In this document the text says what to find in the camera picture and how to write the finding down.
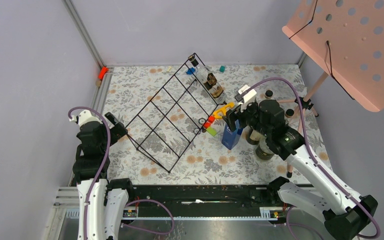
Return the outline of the blue triangular bottle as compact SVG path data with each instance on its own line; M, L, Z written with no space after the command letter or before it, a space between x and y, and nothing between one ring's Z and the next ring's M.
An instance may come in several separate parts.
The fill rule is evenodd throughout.
M221 138L221 143L228 149L232 150L239 142L243 128L240 127L240 123L237 120L235 122L235 131L231 131L227 124L224 126L223 135Z

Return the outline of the clear bottle black label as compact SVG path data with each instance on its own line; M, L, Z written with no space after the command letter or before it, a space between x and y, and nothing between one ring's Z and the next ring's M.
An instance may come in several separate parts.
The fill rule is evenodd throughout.
M256 157L261 160L261 161L269 161L273 158L273 156L275 155L268 147L267 143L266 143L266 138L265 137L262 137L259 142L258 142L258 145L255 149L255 155Z

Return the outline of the black wire wine rack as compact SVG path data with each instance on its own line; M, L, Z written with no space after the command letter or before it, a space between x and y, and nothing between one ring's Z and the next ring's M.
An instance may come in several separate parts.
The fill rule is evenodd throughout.
M197 53L191 55L215 75ZM187 75L188 68L193 65L187 58L127 124L133 130L127 137L135 149L168 174L204 130L208 118L225 105L217 104L194 74Z

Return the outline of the clear bottle gold label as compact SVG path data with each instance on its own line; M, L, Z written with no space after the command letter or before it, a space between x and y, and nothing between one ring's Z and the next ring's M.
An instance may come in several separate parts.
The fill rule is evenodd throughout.
M193 73L194 76L201 84L203 84L214 101L219 105L225 105L227 103L225 90L218 82L213 72L210 71L208 67L200 65L194 54L190 55L188 60L195 69L195 72Z

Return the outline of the dark green wine bottle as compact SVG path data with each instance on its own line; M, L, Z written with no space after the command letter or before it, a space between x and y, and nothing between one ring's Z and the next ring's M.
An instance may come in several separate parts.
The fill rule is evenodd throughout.
M253 146L258 145L261 138L262 138L262 135L258 131L254 130L252 128L249 129L249 131L247 132L247 134L245 136L246 141L250 145L253 145Z

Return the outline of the short clear glass bottle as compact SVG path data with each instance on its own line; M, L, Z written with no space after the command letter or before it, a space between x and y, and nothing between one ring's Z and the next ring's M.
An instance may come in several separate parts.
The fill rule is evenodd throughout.
M264 93L264 97L265 97L265 99L270 100L270 99L272 99L273 94L274 94L274 93L273 93L271 90L267 90L267 91Z

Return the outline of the clear bottle black cap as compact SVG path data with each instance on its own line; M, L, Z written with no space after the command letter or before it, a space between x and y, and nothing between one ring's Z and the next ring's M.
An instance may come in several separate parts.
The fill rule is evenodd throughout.
M291 108L287 109L284 113L286 119L291 119L295 114L295 111Z

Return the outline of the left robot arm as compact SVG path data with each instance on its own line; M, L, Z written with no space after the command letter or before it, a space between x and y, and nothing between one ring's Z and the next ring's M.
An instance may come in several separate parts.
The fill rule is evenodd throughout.
M108 180L109 150L128 130L112 113L101 115L89 107L74 107L68 117L79 126L72 168L79 199L78 239L117 240L135 191L129 178Z

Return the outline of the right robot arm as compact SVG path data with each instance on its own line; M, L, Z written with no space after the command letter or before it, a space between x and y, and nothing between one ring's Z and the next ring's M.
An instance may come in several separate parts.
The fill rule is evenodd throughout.
M310 214L337 240L361 237L369 224L376 230L372 238L379 238L381 228L374 219L378 207L376 199L361 195L320 161L306 130L297 131L289 126L285 110L278 101L257 102L256 95L256 85L245 85L238 90L237 106L223 117L227 126L231 131L249 127L263 135L268 149L303 174L317 190L317 194L313 194L279 177L269 184L267 201L273 206L289 204Z

